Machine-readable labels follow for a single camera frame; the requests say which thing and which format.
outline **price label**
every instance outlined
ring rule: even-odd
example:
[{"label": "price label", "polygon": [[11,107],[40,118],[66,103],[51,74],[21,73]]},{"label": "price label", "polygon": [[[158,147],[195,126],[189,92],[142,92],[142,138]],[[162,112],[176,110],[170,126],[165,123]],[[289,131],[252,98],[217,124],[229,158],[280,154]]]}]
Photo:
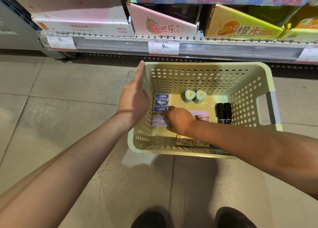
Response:
[{"label": "price label", "polygon": [[73,38],[68,35],[47,35],[47,41],[54,50],[58,51],[77,51]]},{"label": "price label", "polygon": [[294,63],[318,64],[318,45],[306,46]]},{"label": "price label", "polygon": [[150,40],[148,41],[149,54],[155,55],[179,55],[179,41],[174,40]]}]

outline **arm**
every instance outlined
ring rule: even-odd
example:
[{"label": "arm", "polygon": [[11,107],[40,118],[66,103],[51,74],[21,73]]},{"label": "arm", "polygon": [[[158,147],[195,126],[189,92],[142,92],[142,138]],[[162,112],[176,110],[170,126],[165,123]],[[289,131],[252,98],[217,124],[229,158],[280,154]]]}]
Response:
[{"label": "arm", "polygon": [[183,108],[169,107],[165,117],[177,134],[209,142],[248,164],[317,199],[318,140],[238,125],[197,121]]},{"label": "arm", "polygon": [[142,61],[135,79],[121,92],[113,117],[0,197],[2,228],[59,226],[120,137],[147,112],[143,71]]}]

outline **pink box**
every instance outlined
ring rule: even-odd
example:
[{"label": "pink box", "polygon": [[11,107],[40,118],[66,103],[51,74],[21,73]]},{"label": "pink box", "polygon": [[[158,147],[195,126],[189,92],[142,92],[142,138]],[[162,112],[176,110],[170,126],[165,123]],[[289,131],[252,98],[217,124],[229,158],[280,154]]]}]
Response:
[{"label": "pink box", "polygon": [[196,21],[197,24],[191,24],[136,3],[136,0],[127,0],[126,3],[136,34],[193,37],[197,35],[198,21]]},{"label": "pink box", "polygon": [[42,29],[134,36],[121,0],[17,0]]}]

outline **shopping basket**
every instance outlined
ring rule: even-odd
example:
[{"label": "shopping basket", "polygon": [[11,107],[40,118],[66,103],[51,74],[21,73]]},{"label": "shopping basket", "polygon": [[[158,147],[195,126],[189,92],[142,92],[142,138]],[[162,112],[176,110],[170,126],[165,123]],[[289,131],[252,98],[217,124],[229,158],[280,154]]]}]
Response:
[{"label": "shopping basket", "polygon": [[[171,105],[187,110],[207,111],[210,122],[217,122],[215,104],[230,102],[232,124],[281,131],[275,88],[270,68],[261,62],[175,63],[145,62],[143,86],[151,99],[147,114],[129,131],[128,146],[138,153],[174,154],[213,158],[234,158],[215,148],[176,145],[176,134],[166,127],[152,126],[155,93],[171,94]],[[201,103],[185,103],[187,89],[204,90]],[[258,98],[266,95],[271,124],[262,125]]]}]

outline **shoe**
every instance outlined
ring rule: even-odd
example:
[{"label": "shoe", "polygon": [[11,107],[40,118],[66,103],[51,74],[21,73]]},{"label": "shoe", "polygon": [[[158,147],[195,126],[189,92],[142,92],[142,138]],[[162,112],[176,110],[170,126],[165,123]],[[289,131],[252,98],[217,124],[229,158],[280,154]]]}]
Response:
[{"label": "shoe", "polygon": [[138,216],[131,228],[167,228],[167,225],[161,213],[148,211]]},{"label": "shoe", "polygon": [[257,228],[242,212],[231,207],[221,207],[215,216],[217,228]]}]

